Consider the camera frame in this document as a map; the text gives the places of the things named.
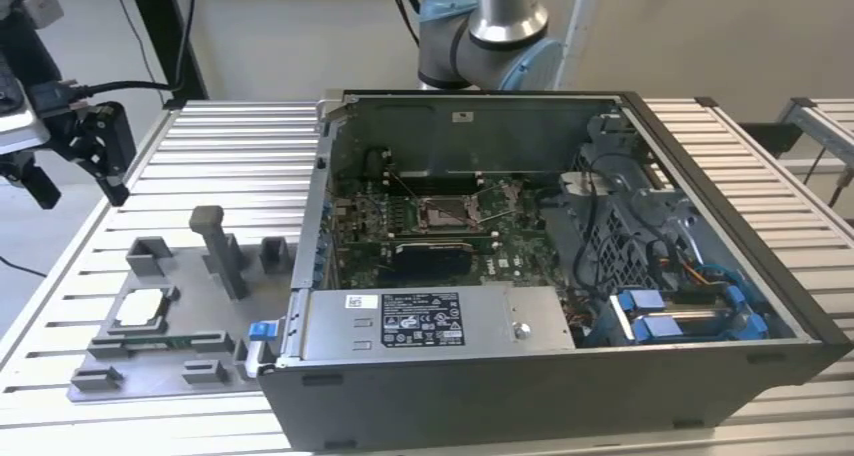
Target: aluminum extrusion table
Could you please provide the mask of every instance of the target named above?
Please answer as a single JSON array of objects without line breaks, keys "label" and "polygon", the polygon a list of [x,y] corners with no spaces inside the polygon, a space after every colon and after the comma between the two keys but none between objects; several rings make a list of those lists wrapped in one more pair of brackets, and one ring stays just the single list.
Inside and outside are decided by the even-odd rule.
[{"label": "aluminum extrusion table", "polygon": [[[647,100],[735,208],[854,337],[854,234],[716,107]],[[101,201],[0,343],[0,452],[280,454],[260,393],[72,404],[68,378],[105,318],[139,236],[201,246],[199,204],[241,242],[296,240],[316,144],[315,103],[192,102],[164,112],[140,148],[123,208]],[[583,411],[583,408],[567,408]],[[854,353],[808,384],[766,391],[714,430],[395,451],[448,454],[850,454]]]}]

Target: white sticker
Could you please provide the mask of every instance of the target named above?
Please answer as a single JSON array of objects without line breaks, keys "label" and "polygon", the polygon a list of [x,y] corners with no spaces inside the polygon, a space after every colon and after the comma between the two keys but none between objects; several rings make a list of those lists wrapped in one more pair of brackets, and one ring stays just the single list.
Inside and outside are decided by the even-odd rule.
[{"label": "white sticker", "polygon": [[348,294],[344,302],[347,309],[376,309],[379,307],[377,294]]},{"label": "white sticker", "polygon": [[475,120],[475,113],[472,111],[457,111],[451,113],[452,123],[471,123]]}]

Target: warning label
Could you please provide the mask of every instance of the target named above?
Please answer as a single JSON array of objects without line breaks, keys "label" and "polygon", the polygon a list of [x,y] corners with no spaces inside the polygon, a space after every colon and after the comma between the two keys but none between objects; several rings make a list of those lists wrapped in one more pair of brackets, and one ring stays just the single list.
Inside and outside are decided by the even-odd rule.
[{"label": "warning label", "polygon": [[459,293],[383,294],[383,345],[462,346]]}]

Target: white wall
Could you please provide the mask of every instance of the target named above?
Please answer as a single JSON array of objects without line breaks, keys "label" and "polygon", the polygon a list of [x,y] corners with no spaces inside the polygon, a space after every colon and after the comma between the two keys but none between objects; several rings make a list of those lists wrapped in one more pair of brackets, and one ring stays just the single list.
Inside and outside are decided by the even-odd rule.
[{"label": "white wall", "polygon": [[851,0],[599,0],[576,87],[770,120],[792,96],[854,95],[852,22]]},{"label": "white wall", "polygon": [[[572,0],[542,1],[562,39]],[[212,98],[308,99],[327,88],[417,83],[417,50],[392,0],[199,0],[196,17]]]},{"label": "white wall", "polygon": [[[39,34],[63,76],[89,85],[125,79],[147,81],[139,45],[119,0],[59,1],[65,16]],[[148,50],[155,79],[164,81],[133,0],[125,0],[125,4]],[[91,101],[119,101],[125,106],[131,129],[139,141],[160,111],[157,94],[147,90],[124,90],[103,94]],[[40,152],[37,160],[57,184],[91,183],[85,172],[52,152]]]}]

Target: circuit board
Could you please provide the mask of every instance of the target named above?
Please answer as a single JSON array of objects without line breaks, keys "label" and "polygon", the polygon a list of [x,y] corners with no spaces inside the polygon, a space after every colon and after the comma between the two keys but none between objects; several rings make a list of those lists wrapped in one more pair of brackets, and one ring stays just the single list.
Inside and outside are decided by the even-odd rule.
[{"label": "circuit board", "polygon": [[472,177],[471,185],[431,186],[401,179],[339,184],[333,231],[340,287],[508,282],[564,288],[536,205],[542,188],[530,186],[511,176]]}]

